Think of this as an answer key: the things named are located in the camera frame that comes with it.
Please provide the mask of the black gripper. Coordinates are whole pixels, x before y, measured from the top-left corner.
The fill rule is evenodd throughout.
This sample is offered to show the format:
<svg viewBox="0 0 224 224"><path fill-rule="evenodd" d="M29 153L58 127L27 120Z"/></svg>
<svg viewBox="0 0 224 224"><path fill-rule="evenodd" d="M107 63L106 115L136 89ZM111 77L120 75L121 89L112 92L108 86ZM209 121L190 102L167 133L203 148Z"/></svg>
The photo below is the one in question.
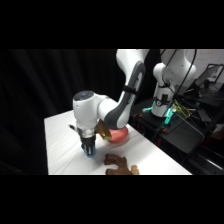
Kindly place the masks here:
<svg viewBox="0 0 224 224"><path fill-rule="evenodd" d="M82 149L87 155L89 154L94 155L96 153L95 141L96 141L95 135L91 137L87 137L87 138L81 137Z"/></svg>

